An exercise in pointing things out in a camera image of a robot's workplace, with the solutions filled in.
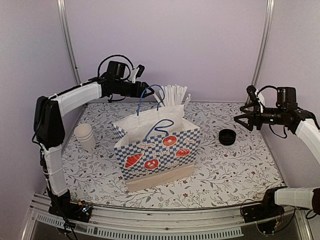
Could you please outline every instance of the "floral pattern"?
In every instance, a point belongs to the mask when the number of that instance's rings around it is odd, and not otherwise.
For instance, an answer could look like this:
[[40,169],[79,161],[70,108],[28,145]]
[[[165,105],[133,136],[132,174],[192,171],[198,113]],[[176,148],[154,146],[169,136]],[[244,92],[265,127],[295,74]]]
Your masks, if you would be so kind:
[[[283,186],[275,161],[259,131],[248,131],[234,122],[239,103],[191,102],[185,118],[201,127],[200,144],[193,175],[129,192],[114,153],[116,143],[111,122],[134,114],[137,103],[92,103],[81,123],[92,125],[96,149],[87,153],[71,137],[62,163],[73,200],[95,204],[153,209],[226,207],[245,199],[261,200],[266,189]],[[142,111],[155,107],[143,103]],[[233,129],[231,146],[218,140],[219,131]]]

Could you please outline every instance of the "vent grille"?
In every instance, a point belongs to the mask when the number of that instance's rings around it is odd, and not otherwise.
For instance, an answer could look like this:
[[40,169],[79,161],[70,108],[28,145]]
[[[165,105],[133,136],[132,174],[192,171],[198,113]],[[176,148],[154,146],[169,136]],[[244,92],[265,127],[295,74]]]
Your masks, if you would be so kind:
[[[64,228],[65,221],[45,214],[38,213],[39,222],[57,227]],[[188,233],[140,233],[125,232],[118,230],[109,230],[103,227],[87,226],[85,231],[75,232],[91,236],[101,237],[112,240],[223,240],[242,237],[241,227],[228,228],[224,230],[205,231],[205,232],[188,232]]]

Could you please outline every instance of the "beige bag bottom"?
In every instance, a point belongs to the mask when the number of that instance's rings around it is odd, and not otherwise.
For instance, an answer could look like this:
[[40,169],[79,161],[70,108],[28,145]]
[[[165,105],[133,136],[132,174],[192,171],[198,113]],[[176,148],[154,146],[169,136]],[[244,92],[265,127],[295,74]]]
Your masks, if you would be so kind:
[[155,175],[145,176],[139,179],[127,181],[126,186],[128,187],[130,192],[136,192],[139,190],[166,184],[192,175],[194,172],[194,166],[195,164],[192,163],[171,171],[161,172]]

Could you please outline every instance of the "blue and white checkered pattern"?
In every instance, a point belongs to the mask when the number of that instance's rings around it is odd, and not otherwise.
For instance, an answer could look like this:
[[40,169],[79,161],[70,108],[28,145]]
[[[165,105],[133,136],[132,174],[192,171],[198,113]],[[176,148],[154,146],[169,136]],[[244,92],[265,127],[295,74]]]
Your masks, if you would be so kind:
[[115,136],[115,139],[117,141],[120,141],[120,139],[122,139],[126,134],[127,132],[125,130],[123,130],[121,127],[111,123],[111,129],[114,133],[114,136]]
[[[122,134],[123,132],[115,133],[115,136],[122,136]],[[135,143],[118,148],[115,147],[115,155],[119,160],[119,166],[121,168],[124,180],[132,180],[138,177],[157,174],[177,168],[179,166],[191,164],[196,160],[197,147],[200,142],[200,128],[181,132],[172,132],[169,135],[176,136],[177,138],[176,144],[170,147],[166,147],[162,143],[163,139],[166,138],[164,134],[151,136],[147,140],[137,141]],[[189,155],[184,157],[176,156],[176,152],[180,149],[189,149]],[[137,163],[129,168],[125,168],[128,157],[141,153],[143,156],[138,160]],[[158,167],[155,169],[146,169],[145,162],[153,159],[157,159],[159,161]]]

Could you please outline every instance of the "bundle of straws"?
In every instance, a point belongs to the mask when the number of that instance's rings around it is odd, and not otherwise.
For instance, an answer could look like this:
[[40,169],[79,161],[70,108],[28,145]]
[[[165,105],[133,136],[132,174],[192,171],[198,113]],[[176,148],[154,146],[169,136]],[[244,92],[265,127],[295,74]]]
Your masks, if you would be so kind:
[[[162,90],[159,90],[160,98],[157,96],[156,93],[153,94],[154,98],[158,103],[160,103],[161,107],[181,105],[185,98],[186,91],[188,89],[187,86],[179,86],[179,85],[168,85],[168,86],[161,86],[161,87],[165,93],[165,98]],[[184,101],[184,108],[186,108],[190,100],[191,100],[191,94],[189,93]]]

